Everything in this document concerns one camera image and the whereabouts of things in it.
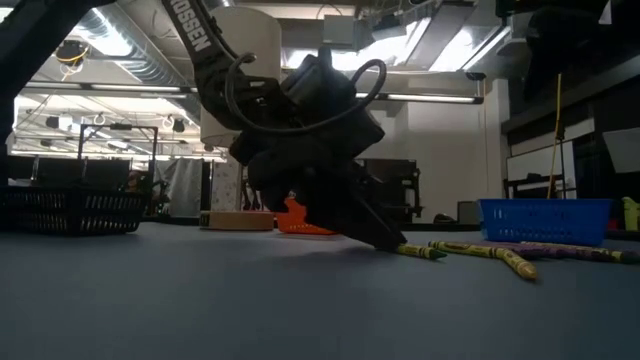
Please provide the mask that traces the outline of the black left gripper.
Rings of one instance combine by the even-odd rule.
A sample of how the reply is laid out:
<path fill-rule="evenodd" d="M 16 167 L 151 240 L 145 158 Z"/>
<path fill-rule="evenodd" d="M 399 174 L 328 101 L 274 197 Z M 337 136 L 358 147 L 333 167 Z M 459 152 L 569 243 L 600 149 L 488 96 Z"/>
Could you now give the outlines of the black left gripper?
<path fill-rule="evenodd" d="M 384 130 L 364 112 L 310 131 L 277 134 L 244 130 L 230 154 L 247 170 L 250 186 L 274 212 L 286 212 L 291 195 L 306 207 L 307 223 L 382 250 L 406 243 L 398 225 L 374 198 L 372 178 L 356 157 Z"/>

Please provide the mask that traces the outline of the orange plastic basket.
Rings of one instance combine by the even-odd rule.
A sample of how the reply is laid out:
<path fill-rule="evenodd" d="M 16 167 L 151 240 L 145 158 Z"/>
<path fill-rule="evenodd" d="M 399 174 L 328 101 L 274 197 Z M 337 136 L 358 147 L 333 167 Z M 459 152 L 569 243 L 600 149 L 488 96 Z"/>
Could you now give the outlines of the orange plastic basket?
<path fill-rule="evenodd" d="M 300 205 L 294 197 L 285 199 L 286 212 L 277 212 L 276 221 L 278 230 L 286 234 L 302 235 L 336 235 L 336 232 L 327 230 L 306 222 L 306 207 Z"/>

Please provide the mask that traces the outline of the grey box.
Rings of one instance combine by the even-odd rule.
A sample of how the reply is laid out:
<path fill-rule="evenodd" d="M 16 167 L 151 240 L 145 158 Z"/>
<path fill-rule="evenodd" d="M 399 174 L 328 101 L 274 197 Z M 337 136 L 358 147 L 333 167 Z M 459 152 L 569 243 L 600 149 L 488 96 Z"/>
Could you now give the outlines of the grey box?
<path fill-rule="evenodd" d="M 457 221 L 463 225 L 479 225 L 480 207 L 476 201 L 460 201 L 457 203 Z"/>

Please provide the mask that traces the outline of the long ceiling light bar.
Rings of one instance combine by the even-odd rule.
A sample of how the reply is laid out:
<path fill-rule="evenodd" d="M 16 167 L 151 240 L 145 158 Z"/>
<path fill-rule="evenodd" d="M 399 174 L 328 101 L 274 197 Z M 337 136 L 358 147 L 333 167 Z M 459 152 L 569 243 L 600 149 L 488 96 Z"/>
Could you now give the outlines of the long ceiling light bar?
<path fill-rule="evenodd" d="M 30 81 L 24 86 L 20 93 L 40 95 L 80 95 L 183 99 L 187 96 L 196 96 L 197 89 L 180 86 Z"/>
<path fill-rule="evenodd" d="M 484 98 L 481 96 L 389 93 L 389 92 L 379 92 L 375 96 L 374 100 L 375 101 L 395 101 L 395 102 L 469 104 L 469 105 L 478 105 L 484 102 Z"/>

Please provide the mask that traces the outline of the blue-grey table mat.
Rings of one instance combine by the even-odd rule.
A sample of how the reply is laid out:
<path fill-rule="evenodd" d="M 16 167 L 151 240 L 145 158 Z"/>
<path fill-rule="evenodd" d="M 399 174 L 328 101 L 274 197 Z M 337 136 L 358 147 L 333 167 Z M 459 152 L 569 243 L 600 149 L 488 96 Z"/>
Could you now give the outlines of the blue-grey table mat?
<path fill-rule="evenodd" d="M 640 360 L 640 266 L 142 224 L 0 234 L 0 360 Z"/>

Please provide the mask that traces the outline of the grey fabric cover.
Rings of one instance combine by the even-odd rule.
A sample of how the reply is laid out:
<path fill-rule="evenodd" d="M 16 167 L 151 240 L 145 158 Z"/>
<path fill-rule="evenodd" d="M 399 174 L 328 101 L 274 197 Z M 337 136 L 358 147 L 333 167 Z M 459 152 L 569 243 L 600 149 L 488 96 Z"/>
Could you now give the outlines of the grey fabric cover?
<path fill-rule="evenodd" d="M 201 208 L 203 161 L 171 159 L 156 163 L 155 181 L 167 186 L 161 213 L 170 217 L 197 217 Z"/>

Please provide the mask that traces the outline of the white board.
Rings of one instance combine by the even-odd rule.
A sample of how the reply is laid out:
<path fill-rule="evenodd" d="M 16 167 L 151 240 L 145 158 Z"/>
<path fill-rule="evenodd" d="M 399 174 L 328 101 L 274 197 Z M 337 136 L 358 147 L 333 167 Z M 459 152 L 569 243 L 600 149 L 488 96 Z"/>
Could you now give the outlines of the white board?
<path fill-rule="evenodd" d="M 577 185 L 574 165 L 574 147 L 571 141 L 553 147 L 545 147 L 506 160 L 507 179 L 524 180 L 529 173 L 548 176 L 553 171 L 559 184 L 565 182 L 567 189 Z"/>

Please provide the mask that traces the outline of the blue plastic basket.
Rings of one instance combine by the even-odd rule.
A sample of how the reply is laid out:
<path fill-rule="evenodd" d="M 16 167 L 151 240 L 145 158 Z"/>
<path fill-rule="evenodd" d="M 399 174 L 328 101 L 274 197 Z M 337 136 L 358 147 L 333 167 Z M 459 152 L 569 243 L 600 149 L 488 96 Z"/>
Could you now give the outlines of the blue plastic basket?
<path fill-rule="evenodd" d="M 609 199 L 481 199 L 478 217 L 484 239 L 600 245 L 607 232 Z"/>

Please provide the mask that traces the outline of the grey ceiling unit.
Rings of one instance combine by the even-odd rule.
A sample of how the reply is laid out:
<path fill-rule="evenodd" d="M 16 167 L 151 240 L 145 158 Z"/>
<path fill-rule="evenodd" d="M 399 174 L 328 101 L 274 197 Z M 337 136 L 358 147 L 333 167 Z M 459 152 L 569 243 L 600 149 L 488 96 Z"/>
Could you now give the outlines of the grey ceiling unit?
<path fill-rule="evenodd" d="M 358 52 L 374 43 L 372 28 L 351 16 L 325 15 L 322 44 L 331 49 Z"/>

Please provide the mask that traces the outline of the white shade wooden base lamp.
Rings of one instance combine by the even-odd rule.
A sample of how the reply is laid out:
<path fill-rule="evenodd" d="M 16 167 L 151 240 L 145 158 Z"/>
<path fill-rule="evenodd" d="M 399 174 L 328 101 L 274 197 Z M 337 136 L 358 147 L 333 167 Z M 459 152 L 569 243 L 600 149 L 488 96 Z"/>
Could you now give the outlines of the white shade wooden base lamp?
<path fill-rule="evenodd" d="M 242 67 L 247 75 L 277 78 L 280 76 L 281 26 L 270 15 L 245 7 L 217 7 L 210 11 L 222 30 L 223 38 L 237 54 L 251 52 L 257 60 Z M 200 138 L 206 145 L 224 151 L 225 160 L 215 162 L 211 179 L 211 206 L 200 215 L 202 230 L 271 231 L 274 214 L 260 206 L 244 210 L 245 200 L 258 196 L 245 194 L 246 170 L 230 155 L 230 146 L 239 136 L 208 110 L 201 110 Z"/>

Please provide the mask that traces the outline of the person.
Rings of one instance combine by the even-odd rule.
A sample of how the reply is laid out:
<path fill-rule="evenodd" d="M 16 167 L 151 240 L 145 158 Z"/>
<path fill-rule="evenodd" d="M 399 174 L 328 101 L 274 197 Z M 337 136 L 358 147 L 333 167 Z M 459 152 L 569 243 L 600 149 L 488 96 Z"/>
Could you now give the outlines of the person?
<path fill-rule="evenodd" d="M 155 180 L 149 171 L 132 170 L 128 174 L 125 191 L 143 194 L 149 201 L 149 208 L 155 210 L 167 202 L 167 186 L 167 182 Z"/>

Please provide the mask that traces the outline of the black plastic basket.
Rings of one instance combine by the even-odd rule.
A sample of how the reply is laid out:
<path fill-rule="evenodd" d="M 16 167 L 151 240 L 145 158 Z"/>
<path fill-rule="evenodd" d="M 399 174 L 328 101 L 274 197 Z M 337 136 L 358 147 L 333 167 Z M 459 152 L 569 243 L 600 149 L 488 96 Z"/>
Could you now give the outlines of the black plastic basket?
<path fill-rule="evenodd" d="M 60 187 L 0 187 L 0 231 L 66 237 L 126 234 L 147 205 L 140 193 Z"/>

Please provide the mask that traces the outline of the row of black monitors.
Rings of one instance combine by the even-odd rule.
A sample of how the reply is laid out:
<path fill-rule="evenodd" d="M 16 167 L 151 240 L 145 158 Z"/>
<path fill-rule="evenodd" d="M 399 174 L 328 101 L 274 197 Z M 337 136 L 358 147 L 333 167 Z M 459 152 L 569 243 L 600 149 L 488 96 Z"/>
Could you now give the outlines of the row of black monitors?
<path fill-rule="evenodd" d="M 17 186 L 88 187 L 114 190 L 127 182 L 126 160 L 10 156 L 8 176 Z"/>

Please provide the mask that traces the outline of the black metal frame stand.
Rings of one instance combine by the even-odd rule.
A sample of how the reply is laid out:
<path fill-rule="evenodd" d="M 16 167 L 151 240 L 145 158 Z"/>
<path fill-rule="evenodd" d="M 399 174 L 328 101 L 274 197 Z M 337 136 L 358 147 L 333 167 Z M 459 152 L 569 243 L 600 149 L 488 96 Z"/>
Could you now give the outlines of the black metal frame stand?
<path fill-rule="evenodd" d="M 85 131 L 87 128 L 94 128 L 95 131 L 92 132 L 88 137 L 85 136 Z M 133 131 L 134 129 L 137 130 L 141 130 L 143 132 L 143 135 L 145 135 L 145 131 L 149 130 L 153 132 L 153 140 L 152 140 L 152 153 L 151 153 L 151 159 L 149 160 L 148 163 L 148 173 L 149 173 L 149 179 L 151 182 L 153 182 L 154 179 L 154 175 L 155 175 L 155 168 L 156 168 L 156 155 L 157 155 L 157 145 L 158 145 L 158 137 L 159 137 L 159 129 L 156 126 L 139 126 L 139 125 L 131 125 L 131 124 L 124 124 L 124 123 L 112 123 L 109 125 L 97 125 L 97 124 L 81 124 L 80 125 L 80 136 L 79 136 L 79 141 L 78 141 L 78 149 L 77 149 L 77 159 L 81 160 L 83 158 L 83 147 L 84 147 L 84 143 L 89 140 L 91 137 L 93 137 L 98 130 L 101 130 L 102 128 L 109 128 L 112 131 Z"/>

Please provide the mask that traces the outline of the silver ventilation duct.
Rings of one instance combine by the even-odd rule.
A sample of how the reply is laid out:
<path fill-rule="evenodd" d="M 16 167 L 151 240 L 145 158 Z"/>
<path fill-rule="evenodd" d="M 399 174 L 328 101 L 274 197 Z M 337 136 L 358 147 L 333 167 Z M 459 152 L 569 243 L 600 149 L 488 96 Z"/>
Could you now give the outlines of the silver ventilation duct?
<path fill-rule="evenodd" d="M 89 10 L 74 27 L 74 32 L 143 84 L 187 84 L 187 80 L 116 3 Z"/>

